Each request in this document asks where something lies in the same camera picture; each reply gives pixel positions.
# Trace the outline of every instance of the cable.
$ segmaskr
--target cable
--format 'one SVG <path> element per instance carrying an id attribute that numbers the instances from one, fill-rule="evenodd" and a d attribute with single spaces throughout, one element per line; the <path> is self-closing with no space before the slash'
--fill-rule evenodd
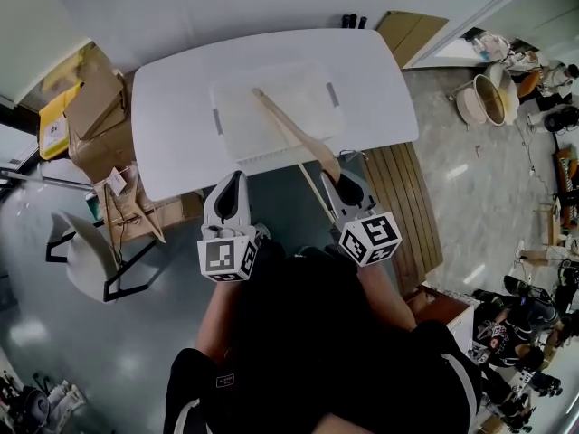
<path id="1" fill-rule="evenodd" d="M 549 187 L 547 186 L 545 180 L 543 180 L 543 178 L 541 177 L 541 175 L 539 175 L 536 172 L 536 168 L 535 168 L 535 164 L 533 163 L 533 159 L 531 159 L 531 143 L 533 143 L 533 140 L 531 139 L 530 143 L 527 144 L 527 141 L 525 140 L 525 136 L 523 135 L 523 132 L 521 131 L 521 128 L 518 126 L 518 123 L 515 121 L 515 125 L 517 126 L 517 130 L 518 130 L 518 134 L 521 136 L 521 139 L 523 140 L 523 146 L 525 147 L 526 151 L 527 151 L 527 157 L 528 157 L 528 162 L 531 164 L 531 170 L 533 172 L 533 176 L 539 181 L 541 182 L 541 184 L 543 184 L 543 186 L 545 187 L 545 191 L 548 195 L 551 195 L 552 192 L 551 190 L 549 190 Z"/>

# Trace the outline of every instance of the gray floor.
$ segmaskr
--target gray floor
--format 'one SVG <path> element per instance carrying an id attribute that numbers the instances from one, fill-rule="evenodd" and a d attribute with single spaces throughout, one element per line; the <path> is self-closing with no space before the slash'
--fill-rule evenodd
<path id="1" fill-rule="evenodd" d="M 465 292 L 499 289 L 517 241 L 540 243 L 541 225 L 532 211 L 546 191 L 529 177 L 516 127 L 467 132 L 445 98 L 471 72 L 415 71 L 404 77 L 420 124 L 415 146 L 445 258 L 429 280 Z M 532 140 L 537 172 L 553 188 L 550 137 Z M 479 157 L 475 146 L 480 146 Z M 468 166 L 465 172 L 449 176 L 462 165 Z M 309 169 L 317 172 L 314 165 Z M 45 165 L 44 173 L 82 179 L 65 161 Z M 330 242 L 327 219 L 297 168 L 252 177 L 250 194 L 254 220 L 268 224 L 288 253 Z M 38 184 L 24 185 L 0 207 L 0 259 L 19 301 L 0 316 L 0 345 L 23 380 L 40 371 L 73 381 L 85 392 L 89 404 L 71 432 L 158 433 L 170 364 L 193 343 L 213 288 L 199 275 L 199 223 L 169 231 L 167 245 L 151 251 L 123 278 L 128 285 L 157 275 L 149 291 L 105 306 L 75 289 L 63 265 L 43 261 L 50 213 L 57 209 L 90 218 L 82 193 Z M 130 243 L 127 254 L 138 247 Z M 535 273 L 551 281 L 550 272 Z M 522 270 L 517 274 L 522 278 Z"/>

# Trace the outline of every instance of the clothing label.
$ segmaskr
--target clothing label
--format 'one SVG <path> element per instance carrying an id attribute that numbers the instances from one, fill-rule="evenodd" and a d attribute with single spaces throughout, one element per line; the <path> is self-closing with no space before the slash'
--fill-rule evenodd
<path id="1" fill-rule="evenodd" d="M 123 188 L 127 186 L 127 182 L 125 179 L 120 176 L 119 171 L 113 167 L 112 171 L 110 171 L 110 175 L 107 177 L 107 183 L 110 186 L 112 192 L 119 197 L 120 192 L 123 191 Z"/>
<path id="2" fill-rule="evenodd" d="M 41 143 L 43 151 L 46 151 L 60 141 L 63 141 L 65 137 L 66 119 L 64 116 L 60 116 L 44 129 L 43 142 Z"/>
<path id="3" fill-rule="evenodd" d="M 235 382 L 235 374 L 226 374 L 225 376 L 217 376 L 216 386 L 219 387 L 227 387 L 232 386 Z"/>

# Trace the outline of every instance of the white table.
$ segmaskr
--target white table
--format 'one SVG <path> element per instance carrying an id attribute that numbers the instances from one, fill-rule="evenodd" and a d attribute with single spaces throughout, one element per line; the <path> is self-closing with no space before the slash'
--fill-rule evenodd
<path id="1" fill-rule="evenodd" d="M 135 75 L 133 140 L 147 196 L 158 201 L 205 188 L 240 169 L 215 125 L 212 85 L 235 71 L 312 60 L 324 64 L 346 120 L 344 133 L 327 141 L 334 153 L 418 137 L 402 73 L 375 31 L 311 29 L 214 43 Z M 242 170 L 253 175 L 294 164 L 288 154 Z"/>

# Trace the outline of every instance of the white cube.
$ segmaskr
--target white cube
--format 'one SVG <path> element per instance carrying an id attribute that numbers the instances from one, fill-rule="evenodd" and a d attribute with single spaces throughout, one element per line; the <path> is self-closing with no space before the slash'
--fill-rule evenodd
<path id="1" fill-rule="evenodd" d="M 201 274 L 213 281 L 249 279 L 257 246 L 249 236 L 198 241 Z"/>
<path id="2" fill-rule="evenodd" d="M 339 245 L 360 267 L 392 257 L 402 236 L 391 212 L 344 225 Z"/>

